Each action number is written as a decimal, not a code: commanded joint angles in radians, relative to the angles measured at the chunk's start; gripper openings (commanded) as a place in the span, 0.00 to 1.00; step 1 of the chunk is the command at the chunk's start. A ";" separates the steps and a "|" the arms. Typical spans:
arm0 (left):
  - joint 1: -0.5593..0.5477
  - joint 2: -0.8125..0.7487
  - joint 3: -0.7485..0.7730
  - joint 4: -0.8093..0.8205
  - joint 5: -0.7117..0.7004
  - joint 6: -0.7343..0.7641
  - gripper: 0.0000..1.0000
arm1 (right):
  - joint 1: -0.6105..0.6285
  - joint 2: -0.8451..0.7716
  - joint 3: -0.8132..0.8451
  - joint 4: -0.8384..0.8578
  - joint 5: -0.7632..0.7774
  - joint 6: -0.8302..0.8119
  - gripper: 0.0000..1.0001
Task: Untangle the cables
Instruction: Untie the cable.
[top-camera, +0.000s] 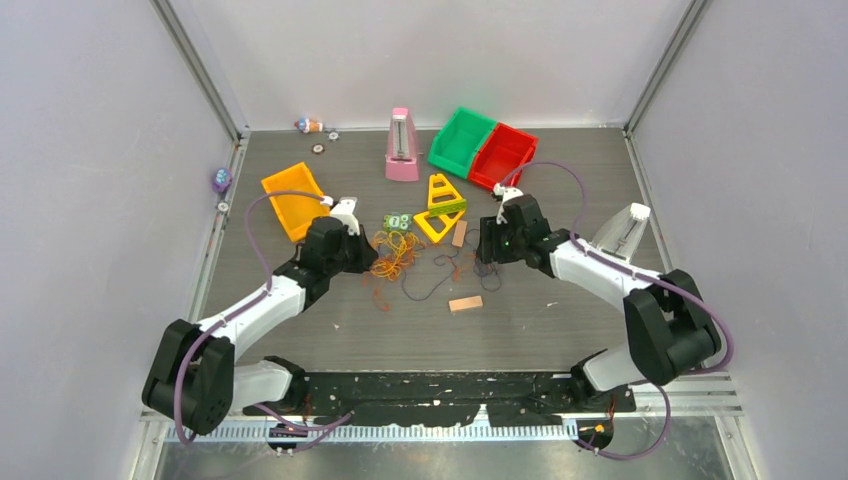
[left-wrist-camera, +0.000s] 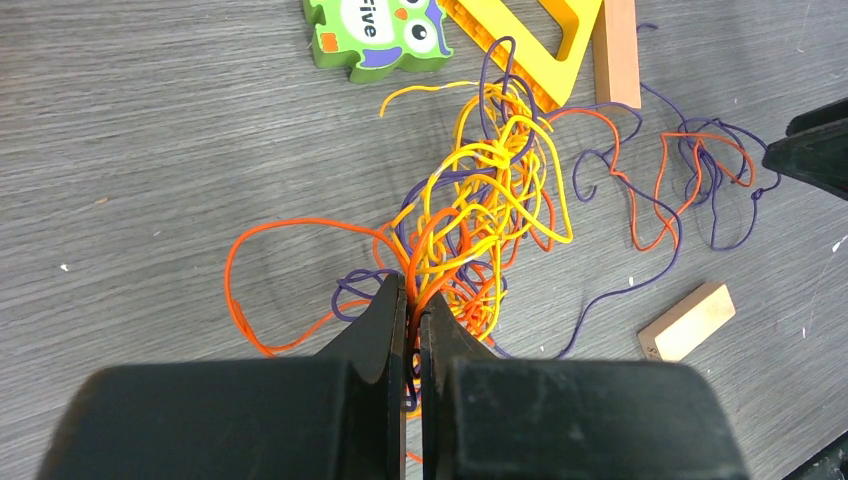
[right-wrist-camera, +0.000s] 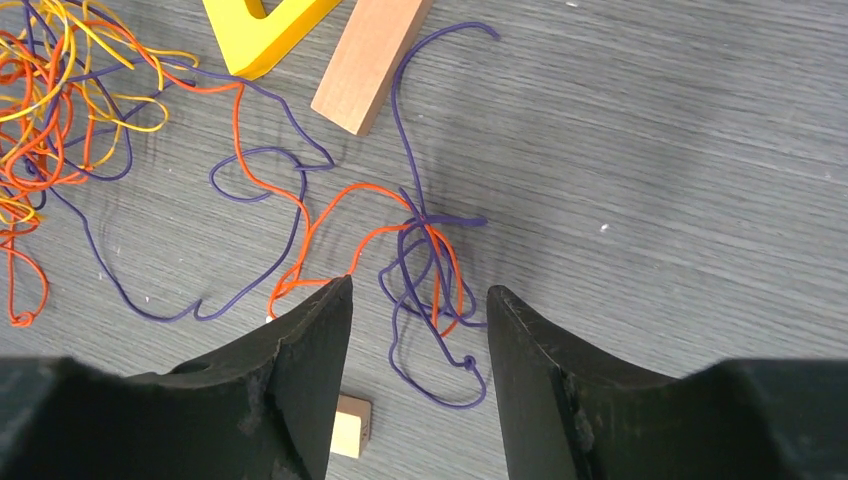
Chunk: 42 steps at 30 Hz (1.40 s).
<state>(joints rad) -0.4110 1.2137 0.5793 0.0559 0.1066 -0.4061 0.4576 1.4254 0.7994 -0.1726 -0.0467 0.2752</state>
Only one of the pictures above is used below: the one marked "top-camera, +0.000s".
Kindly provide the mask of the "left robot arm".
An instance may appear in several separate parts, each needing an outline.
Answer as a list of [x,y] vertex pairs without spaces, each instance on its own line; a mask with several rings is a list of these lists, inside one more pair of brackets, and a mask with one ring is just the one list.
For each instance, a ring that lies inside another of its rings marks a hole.
[[369,271],[378,254],[364,228],[319,217],[298,252],[250,296],[196,324],[168,325],[141,393],[142,403],[198,435],[211,433],[233,410],[270,402],[298,412],[307,398],[295,367],[283,360],[238,366],[237,360],[283,321],[306,311],[340,273]]

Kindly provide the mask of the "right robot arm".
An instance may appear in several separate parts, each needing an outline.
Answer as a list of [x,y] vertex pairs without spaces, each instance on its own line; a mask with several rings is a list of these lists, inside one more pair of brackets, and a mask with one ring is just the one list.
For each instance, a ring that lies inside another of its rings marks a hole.
[[718,325],[688,273],[634,268],[567,229],[554,230],[537,200],[519,190],[502,197],[497,214],[481,218],[476,257],[483,264],[523,262],[588,291],[623,314],[625,342],[570,370],[572,400],[584,410],[598,409],[619,386],[664,386],[693,373],[724,347]]

